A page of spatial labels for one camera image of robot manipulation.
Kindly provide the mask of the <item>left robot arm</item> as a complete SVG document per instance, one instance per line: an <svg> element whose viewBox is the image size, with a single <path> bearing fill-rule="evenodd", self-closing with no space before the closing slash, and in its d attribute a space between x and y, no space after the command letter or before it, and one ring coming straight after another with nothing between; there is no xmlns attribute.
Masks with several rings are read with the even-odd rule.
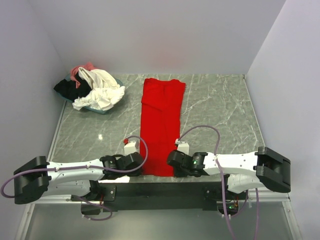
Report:
<svg viewBox="0 0 320 240"><path fill-rule="evenodd" d="M74 195L96 200L102 194L99 181L139 176L144 158L138 153L105 155L86 162L48 162L38 156L14 171L14 202L33 203L53 195Z"/></svg>

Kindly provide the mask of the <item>red t shirt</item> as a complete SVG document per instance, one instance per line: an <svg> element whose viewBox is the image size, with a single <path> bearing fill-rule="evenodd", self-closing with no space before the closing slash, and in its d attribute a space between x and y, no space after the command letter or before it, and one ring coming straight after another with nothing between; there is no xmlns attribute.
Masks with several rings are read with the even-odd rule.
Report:
<svg viewBox="0 0 320 240"><path fill-rule="evenodd" d="M169 81L146 78L143 83L140 116L140 154L147 160L143 174L172 177L174 168L167 164L170 152L176 150L180 137L181 108L186 84L177 79Z"/></svg>

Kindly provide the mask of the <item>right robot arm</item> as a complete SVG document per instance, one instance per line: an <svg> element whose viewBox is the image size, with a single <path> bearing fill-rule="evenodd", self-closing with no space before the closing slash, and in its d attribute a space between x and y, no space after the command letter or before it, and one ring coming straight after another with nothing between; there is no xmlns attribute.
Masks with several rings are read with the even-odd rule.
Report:
<svg viewBox="0 0 320 240"><path fill-rule="evenodd" d="M195 152L190 156L173 150L167 157L167 164L187 176L227 175L227 180L219 187L221 197L226 200L256 188L267 188L276 193L291 192L291 161L265 146L243 154Z"/></svg>

